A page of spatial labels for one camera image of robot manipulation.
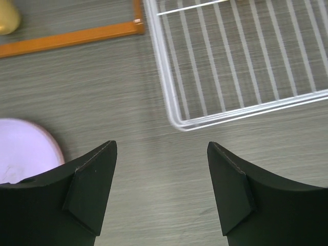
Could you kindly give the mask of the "lilac plate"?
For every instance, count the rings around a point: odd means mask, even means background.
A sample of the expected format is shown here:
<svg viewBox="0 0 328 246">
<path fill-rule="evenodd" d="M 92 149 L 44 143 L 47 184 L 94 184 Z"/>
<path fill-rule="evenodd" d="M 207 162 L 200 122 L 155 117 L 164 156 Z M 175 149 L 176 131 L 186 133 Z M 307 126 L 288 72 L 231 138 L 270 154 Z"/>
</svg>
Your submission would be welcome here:
<svg viewBox="0 0 328 246">
<path fill-rule="evenodd" d="M 1 183 L 18 183 L 64 163 L 47 130 L 30 121 L 1 118 Z"/>
</svg>

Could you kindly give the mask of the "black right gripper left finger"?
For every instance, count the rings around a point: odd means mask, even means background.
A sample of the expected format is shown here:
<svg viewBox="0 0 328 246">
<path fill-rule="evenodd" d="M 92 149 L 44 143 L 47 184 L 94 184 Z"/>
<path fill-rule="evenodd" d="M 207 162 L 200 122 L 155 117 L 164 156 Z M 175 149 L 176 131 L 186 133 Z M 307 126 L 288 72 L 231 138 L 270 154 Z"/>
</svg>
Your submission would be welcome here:
<svg viewBox="0 0 328 246">
<path fill-rule="evenodd" d="M 117 160 L 110 140 L 16 184 L 1 184 L 1 245 L 94 245 Z"/>
</svg>

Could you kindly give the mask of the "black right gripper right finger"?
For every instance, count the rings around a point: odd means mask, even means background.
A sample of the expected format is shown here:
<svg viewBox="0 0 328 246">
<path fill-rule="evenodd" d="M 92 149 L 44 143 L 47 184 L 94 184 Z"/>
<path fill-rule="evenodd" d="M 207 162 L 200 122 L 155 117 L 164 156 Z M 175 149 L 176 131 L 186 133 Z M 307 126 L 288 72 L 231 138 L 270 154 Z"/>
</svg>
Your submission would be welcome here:
<svg viewBox="0 0 328 246">
<path fill-rule="evenodd" d="M 281 177 L 216 142 L 207 155 L 229 245 L 327 245 L 327 188 Z"/>
</svg>

